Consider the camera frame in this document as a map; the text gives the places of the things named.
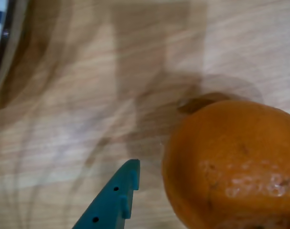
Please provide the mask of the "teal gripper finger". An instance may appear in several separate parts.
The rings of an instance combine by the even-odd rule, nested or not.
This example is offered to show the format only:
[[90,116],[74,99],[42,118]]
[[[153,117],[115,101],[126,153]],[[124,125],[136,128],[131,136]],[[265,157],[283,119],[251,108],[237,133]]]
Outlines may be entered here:
[[134,191],[140,185],[140,161],[125,162],[102,188],[74,229],[123,229],[130,219]]

